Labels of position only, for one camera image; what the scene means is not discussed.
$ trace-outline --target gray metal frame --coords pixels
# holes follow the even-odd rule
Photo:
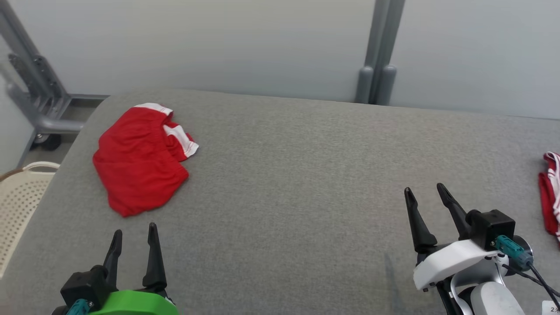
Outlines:
[[[72,100],[46,58],[41,56],[7,0],[0,0],[0,34],[13,53],[8,59],[27,87],[23,91],[6,76],[8,95],[36,131],[77,133],[83,122],[60,120]]]
[[[83,99],[83,100],[104,100],[110,95],[101,94],[70,94],[72,99]]]
[[[396,66],[389,64],[405,0],[376,0],[356,103],[389,105]]]

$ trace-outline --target gray table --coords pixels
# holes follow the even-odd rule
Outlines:
[[[91,158],[99,136],[145,102],[174,109],[200,149],[164,207],[123,219],[108,207]],[[0,311],[50,314],[72,272],[103,262],[116,229],[124,234],[118,287],[139,288],[154,221],[182,313],[443,314],[435,292],[414,287],[403,198],[410,186],[440,243],[456,240],[437,182],[467,210],[513,217],[560,289],[558,244],[544,231],[537,186],[558,135],[559,122],[529,118],[188,90],[112,96],[32,217],[2,281]],[[527,314],[540,313],[544,289],[506,281]]]

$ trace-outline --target laundry basket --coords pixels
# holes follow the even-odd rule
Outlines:
[[[37,172],[33,169],[58,169],[59,166],[52,162],[35,162],[0,177],[0,279],[54,176],[54,172]]]

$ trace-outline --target floor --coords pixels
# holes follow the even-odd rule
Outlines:
[[[62,115],[62,118],[87,121],[91,113],[94,112],[95,108],[102,101],[103,100],[74,99]],[[25,157],[23,166],[37,161],[48,161],[60,164],[66,156],[66,153],[68,153],[68,150],[70,150],[75,139],[76,135],[63,135],[62,144],[54,151],[45,151],[40,147],[29,151]]]

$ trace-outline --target red garment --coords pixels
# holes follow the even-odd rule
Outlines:
[[[160,104],[136,105],[99,138],[94,166],[123,217],[161,207],[189,177],[179,162],[198,145],[172,116]]]
[[[544,228],[560,242],[560,156],[554,152],[546,152],[543,158],[548,162],[548,171],[539,173]]]

